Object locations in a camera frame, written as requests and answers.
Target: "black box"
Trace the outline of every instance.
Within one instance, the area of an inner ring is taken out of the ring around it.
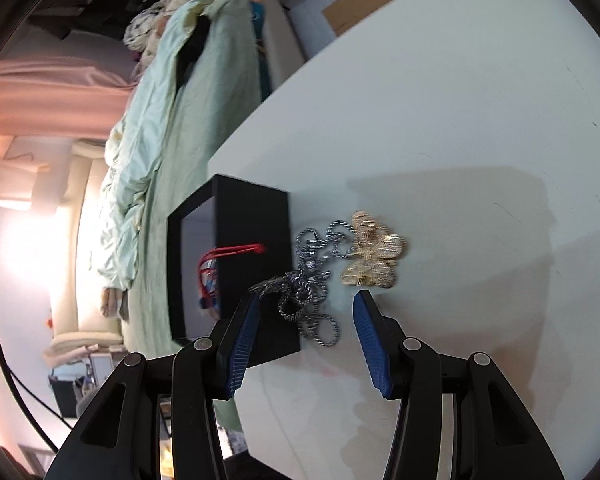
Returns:
[[[262,243],[263,254],[218,258],[216,293],[221,319],[230,318],[255,283],[292,270],[285,191],[224,175],[213,176],[167,222],[167,289],[171,337],[176,343],[210,334],[215,320],[200,307],[198,263],[213,248]],[[298,326],[280,317],[277,297],[260,301],[260,326],[249,366],[300,350]]]

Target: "red string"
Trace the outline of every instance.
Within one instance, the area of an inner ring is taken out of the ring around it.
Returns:
[[[215,249],[211,249],[206,252],[200,258],[198,263],[198,288],[200,289],[200,300],[206,300],[211,298],[211,294],[209,294],[208,290],[206,290],[204,283],[202,282],[202,277],[204,274],[208,274],[214,271],[214,269],[203,269],[202,265],[209,261],[215,260],[217,258],[221,258],[223,256],[234,256],[235,254],[245,254],[245,253],[256,253],[262,254],[267,250],[264,244],[248,244],[248,245],[236,245],[229,247],[217,247]]]

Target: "cable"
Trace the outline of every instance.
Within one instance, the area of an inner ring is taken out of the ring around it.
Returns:
[[[39,434],[40,438],[45,441],[45,443],[49,446],[49,449],[54,453],[58,453],[58,446],[54,444],[54,441],[49,438],[49,436],[45,433],[45,431],[40,427],[36,419],[31,414],[29,407],[25,404],[20,392],[18,391],[18,387],[15,382],[13,382],[13,378],[9,373],[9,366],[7,365],[7,361],[4,358],[4,351],[2,350],[2,345],[0,344],[0,369],[2,370],[2,374],[4,376],[4,380],[7,381],[7,386],[11,391],[11,395],[14,399],[16,399],[16,403],[18,407],[24,413],[24,416],[27,417],[29,423],[33,426],[33,429],[36,430],[36,433]]]
[[[203,269],[202,267],[205,262],[221,258],[222,256],[234,256],[235,254],[244,253],[262,254],[266,251],[267,248],[263,244],[248,244],[217,247],[204,253],[198,262],[198,288],[200,290],[200,305],[202,308],[207,309],[213,307],[213,294],[206,288],[204,281],[205,277],[213,280],[213,275],[215,275],[216,271],[213,267]]]
[[[22,389],[24,389],[31,397],[34,398],[34,400],[36,400],[40,405],[42,405],[54,417],[58,418],[70,430],[73,429],[72,425],[69,424],[66,420],[64,420],[64,418],[62,418],[62,416],[59,415],[59,413],[56,412],[56,410],[54,410],[52,407],[50,407],[47,404],[45,404],[45,402],[43,400],[41,400],[35,393],[33,393],[31,390],[29,390],[25,386],[25,384],[20,380],[20,378],[13,372],[13,370],[11,370],[11,368],[9,368],[9,373],[13,376],[13,378],[15,379],[15,381],[22,387]]]

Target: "screw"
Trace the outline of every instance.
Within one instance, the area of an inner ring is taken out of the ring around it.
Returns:
[[[408,337],[402,342],[402,346],[407,350],[420,350],[422,343],[414,337]]]
[[[129,354],[129,355],[125,356],[125,358],[123,359],[123,362],[126,366],[139,365],[140,361],[142,361],[142,356],[137,352],[134,352],[133,354]]]
[[[196,350],[209,350],[214,345],[214,342],[211,341],[208,337],[201,337],[200,339],[196,339],[195,343],[193,343],[193,348]]]
[[[487,354],[483,354],[482,352],[478,352],[474,355],[474,361],[476,364],[480,366],[486,366],[491,362],[491,359]]]

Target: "black frame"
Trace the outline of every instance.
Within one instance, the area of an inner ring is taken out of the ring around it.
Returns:
[[[218,299],[221,319],[227,319],[255,283],[292,270],[288,195],[285,191],[215,175],[193,192],[167,220],[167,302],[173,340],[189,343],[182,297],[181,222],[193,210],[214,199],[215,247],[263,243],[263,254],[218,258]],[[265,363],[300,350],[296,323],[280,316],[278,298],[261,300],[262,318],[249,366]]]

